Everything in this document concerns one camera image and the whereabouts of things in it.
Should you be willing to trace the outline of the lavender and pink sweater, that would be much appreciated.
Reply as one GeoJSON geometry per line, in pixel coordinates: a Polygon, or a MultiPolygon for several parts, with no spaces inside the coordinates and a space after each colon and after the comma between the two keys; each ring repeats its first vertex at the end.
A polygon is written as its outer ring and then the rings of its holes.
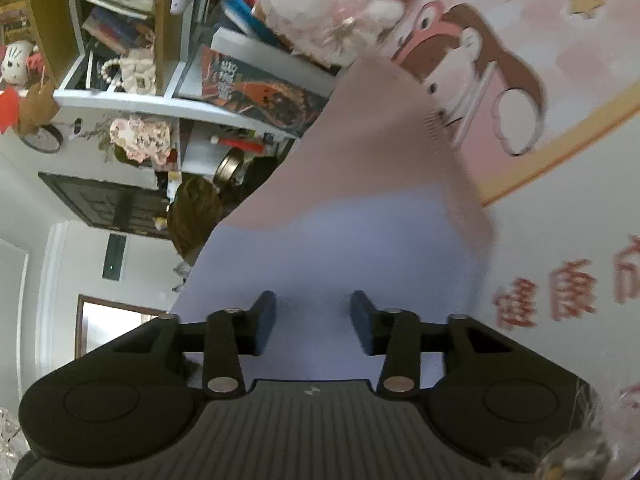
{"type": "Polygon", "coordinates": [[[213,229],[174,310],[201,322],[270,290],[277,321],[265,353],[242,362],[248,380],[375,380],[382,362],[360,346],[350,295],[431,323],[469,314],[493,238],[434,99],[369,54],[341,76],[296,149],[213,229]]]}

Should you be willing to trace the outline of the brown plush toy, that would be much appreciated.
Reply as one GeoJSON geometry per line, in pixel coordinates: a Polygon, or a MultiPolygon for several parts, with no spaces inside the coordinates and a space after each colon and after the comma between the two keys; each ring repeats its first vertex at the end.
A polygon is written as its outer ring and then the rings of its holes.
{"type": "Polygon", "coordinates": [[[168,233],[178,255],[190,266],[221,219],[222,203],[210,182],[196,176],[180,184],[168,209],[168,233]]]}

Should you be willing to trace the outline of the Harry Potter book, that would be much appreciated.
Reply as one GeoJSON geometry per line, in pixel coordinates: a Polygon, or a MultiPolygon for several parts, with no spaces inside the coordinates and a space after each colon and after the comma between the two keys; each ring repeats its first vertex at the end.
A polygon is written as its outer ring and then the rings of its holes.
{"type": "Polygon", "coordinates": [[[328,99],[209,47],[200,47],[177,96],[264,122],[300,138],[328,99]]]}

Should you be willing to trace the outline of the pink cartoon table mat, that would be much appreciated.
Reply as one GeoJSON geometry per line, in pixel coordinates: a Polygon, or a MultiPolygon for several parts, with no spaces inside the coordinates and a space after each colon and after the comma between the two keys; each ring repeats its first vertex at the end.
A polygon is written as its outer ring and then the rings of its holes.
{"type": "Polygon", "coordinates": [[[495,225],[476,316],[639,391],[639,0],[407,0],[383,40],[495,225]]]}

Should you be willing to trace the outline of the white wooden bookshelf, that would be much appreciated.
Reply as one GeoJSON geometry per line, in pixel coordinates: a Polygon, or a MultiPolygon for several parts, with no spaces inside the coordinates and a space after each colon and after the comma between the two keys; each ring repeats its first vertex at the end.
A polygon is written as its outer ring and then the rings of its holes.
{"type": "Polygon", "coordinates": [[[200,47],[329,99],[334,77],[228,28],[198,27],[202,0],[24,0],[44,71],[64,107],[191,119],[274,136],[259,120],[177,96],[200,47]]]}

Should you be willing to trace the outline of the pink plush bunny toy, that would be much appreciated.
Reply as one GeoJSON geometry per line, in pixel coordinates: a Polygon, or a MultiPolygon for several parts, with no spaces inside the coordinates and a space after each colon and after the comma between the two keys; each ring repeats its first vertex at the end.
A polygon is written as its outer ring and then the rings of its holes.
{"type": "Polygon", "coordinates": [[[404,0],[255,0],[265,25],[298,55],[346,67],[406,13],[404,0]]]}

